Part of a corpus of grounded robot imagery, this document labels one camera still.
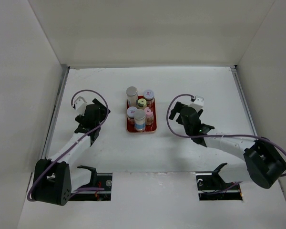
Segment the pink lid spice jar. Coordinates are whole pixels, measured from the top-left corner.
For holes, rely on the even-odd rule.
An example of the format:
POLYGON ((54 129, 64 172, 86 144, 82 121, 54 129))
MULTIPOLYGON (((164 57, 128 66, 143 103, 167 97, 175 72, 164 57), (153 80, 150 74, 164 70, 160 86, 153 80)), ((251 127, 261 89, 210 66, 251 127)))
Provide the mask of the pink lid spice jar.
POLYGON ((146 107, 144 109, 145 111, 145 123, 146 125, 152 125, 154 122, 154 115, 153 115, 153 111, 150 107, 146 107))

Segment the brown spice jar white lid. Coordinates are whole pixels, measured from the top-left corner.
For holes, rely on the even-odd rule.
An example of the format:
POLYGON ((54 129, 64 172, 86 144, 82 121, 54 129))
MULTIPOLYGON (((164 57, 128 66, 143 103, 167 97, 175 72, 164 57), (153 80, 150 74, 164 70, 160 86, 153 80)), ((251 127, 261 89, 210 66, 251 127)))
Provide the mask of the brown spice jar white lid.
POLYGON ((154 92, 151 89, 146 89, 143 92, 143 97, 146 100, 147 106, 152 107, 154 104, 154 92))

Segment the white bead bottle silver cap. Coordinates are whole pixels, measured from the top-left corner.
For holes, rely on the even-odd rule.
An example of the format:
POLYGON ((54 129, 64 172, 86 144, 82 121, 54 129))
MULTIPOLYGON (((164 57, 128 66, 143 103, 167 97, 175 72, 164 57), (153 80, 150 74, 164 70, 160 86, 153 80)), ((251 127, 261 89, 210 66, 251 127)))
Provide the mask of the white bead bottle silver cap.
POLYGON ((129 107, 137 106, 138 101, 138 91, 137 88, 134 86, 130 86, 126 90, 127 95, 127 103, 129 107))

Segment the yellow lid spice jar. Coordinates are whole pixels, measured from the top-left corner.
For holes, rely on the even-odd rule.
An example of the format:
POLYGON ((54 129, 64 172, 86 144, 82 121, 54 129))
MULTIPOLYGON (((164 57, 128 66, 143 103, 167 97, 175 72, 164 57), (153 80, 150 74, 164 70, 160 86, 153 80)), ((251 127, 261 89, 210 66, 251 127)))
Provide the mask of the yellow lid spice jar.
POLYGON ((140 98, 137 101, 137 107, 138 109, 144 110, 147 107, 147 101, 144 98, 140 98))

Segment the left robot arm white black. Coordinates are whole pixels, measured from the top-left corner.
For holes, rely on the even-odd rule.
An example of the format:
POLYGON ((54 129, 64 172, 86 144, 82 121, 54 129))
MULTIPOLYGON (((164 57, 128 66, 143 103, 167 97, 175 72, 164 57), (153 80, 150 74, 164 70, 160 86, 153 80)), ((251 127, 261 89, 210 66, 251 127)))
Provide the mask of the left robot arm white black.
POLYGON ((73 107, 78 112, 75 117, 78 127, 58 153, 36 163, 28 201, 64 206, 81 192, 98 194, 106 190, 98 181, 96 168, 83 165, 77 166, 74 171, 71 168, 82 153, 95 143, 100 135, 101 124, 110 110, 97 99, 88 104, 82 97, 75 100, 73 107))

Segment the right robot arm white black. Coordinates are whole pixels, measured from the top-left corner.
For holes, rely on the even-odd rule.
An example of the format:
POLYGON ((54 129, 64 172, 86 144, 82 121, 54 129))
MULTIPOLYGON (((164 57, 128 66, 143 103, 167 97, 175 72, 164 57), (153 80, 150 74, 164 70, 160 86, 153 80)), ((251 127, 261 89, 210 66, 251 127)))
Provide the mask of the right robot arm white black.
POLYGON ((193 102, 185 105, 181 102, 170 104, 166 120, 175 119, 184 127, 185 135, 194 143, 221 150, 243 161, 235 167, 227 163, 220 164, 215 170, 208 172, 215 188, 224 188, 227 184, 253 181, 259 187, 269 189, 283 176, 286 176, 284 152, 267 138, 254 135, 217 134, 215 127, 201 122, 202 106, 193 102))

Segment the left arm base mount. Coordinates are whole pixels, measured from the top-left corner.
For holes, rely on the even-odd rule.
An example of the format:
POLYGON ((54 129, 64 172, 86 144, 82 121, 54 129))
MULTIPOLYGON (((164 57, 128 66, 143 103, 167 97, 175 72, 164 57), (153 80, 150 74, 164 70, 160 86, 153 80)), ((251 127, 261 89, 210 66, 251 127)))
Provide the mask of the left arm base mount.
POLYGON ((112 173, 98 173, 96 168, 78 166, 71 172, 70 201, 110 201, 112 173))

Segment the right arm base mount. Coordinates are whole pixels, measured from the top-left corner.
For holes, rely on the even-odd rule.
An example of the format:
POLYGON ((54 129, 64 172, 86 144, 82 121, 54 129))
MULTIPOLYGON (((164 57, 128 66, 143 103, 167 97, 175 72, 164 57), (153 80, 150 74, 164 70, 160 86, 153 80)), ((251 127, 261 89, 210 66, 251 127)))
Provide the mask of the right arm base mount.
POLYGON ((213 171, 195 173, 200 201, 243 200, 240 182, 226 183, 219 175, 226 165, 222 163, 213 171))

